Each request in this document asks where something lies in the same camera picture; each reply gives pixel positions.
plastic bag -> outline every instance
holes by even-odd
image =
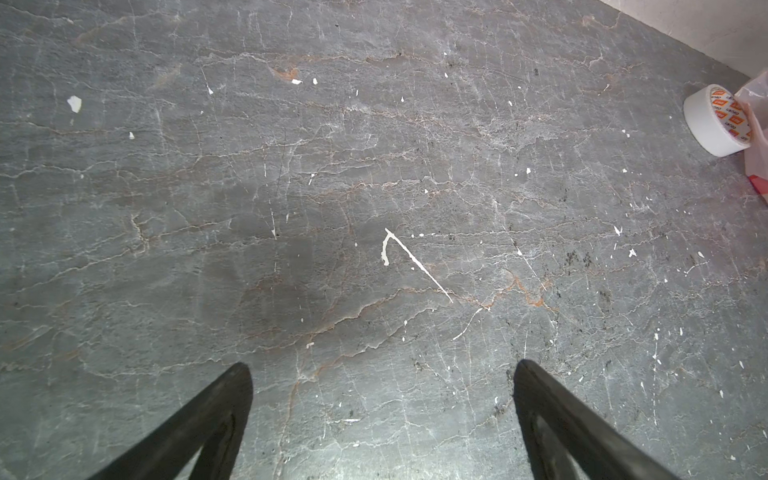
[[[734,95],[752,128],[751,145],[744,151],[744,173],[757,193],[768,201],[768,68]]]

tape label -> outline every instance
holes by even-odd
[[[750,122],[733,95],[722,88],[713,88],[710,92],[710,102],[725,130],[734,138],[749,143],[752,137]]]

gray marble floor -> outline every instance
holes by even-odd
[[[523,357],[684,478],[768,475],[768,207],[681,113],[741,74],[598,0],[0,13],[0,478],[236,361],[234,478],[530,478]]]

white tape roll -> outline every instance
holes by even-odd
[[[708,85],[683,102],[690,132],[715,157],[735,154],[750,146],[749,122],[739,102],[725,88]]]

white paint drip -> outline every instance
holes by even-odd
[[[384,241],[382,242],[382,260],[384,260],[384,266],[389,265],[389,258],[387,258],[387,256],[386,256],[386,244],[387,244],[387,242],[389,242],[389,239],[392,238],[392,239],[394,239],[395,242],[397,242],[398,245],[400,245],[400,247],[403,250],[406,251],[408,256],[411,257],[411,260],[413,260],[413,263],[415,263],[416,266],[418,266],[420,269],[422,269],[422,271],[424,273],[426,273],[427,276],[429,276],[429,278],[431,278],[433,282],[435,282],[435,285],[440,287],[440,290],[442,290],[442,292],[445,294],[445,296],[448,297],[448,300],[450,300],[451,303],[453,303],[453,299],[451,298],[450,295],[448,295],[448,292],[446,292],[445,289],[442,287],[442,285],[440,285],[440,283],[437,280],[435,280],[435,277],[433,277],[432,274],[429,271],[427,271],[426,268],[424,268],[422,263],[419,262],[419,260],[416,259],[416,257],[413,256],[413,253],[411,253],[411,250],[408,250],[408,247],[406,247],[400,241],[400,239],[398,237],[395,237],[395,234],[390,232],[388,228],[385,228],[384,231],[386,232],[386,237],[384,237]]]
[[[69,104],[69,108],[71,108],[74,113],[78,113],[80,111],[80,107],[83,106],[82,99],[75,95],[72,95],[70,98],[68,98],[67,103]]]
[[[464,329],[462,330],[462,332],[461,332],[461,333],[459,333],[457,336],[453,337],[453,339],[454,339],[454,340],[457,340],[457,339],[458,339],[460,336],[464,335],[464,332],[466,332],[466,331],[467,331],[467,329],[469,328],[469,324],[470,324],[470,323],[472,323],[472,320],[475,318],[475,315],[477,315],[478,313],[480,313],[480,310],[482,310],[482,307],[478,308],[478,309],[477,309],[477,310],[476,310],[476,311],[475,311],[475,312],[472,314],[472,318],[470,318],[470,319],[469,319],[469,321],[467,322],[467,326],[465,326],[465,327],[464,327]]]

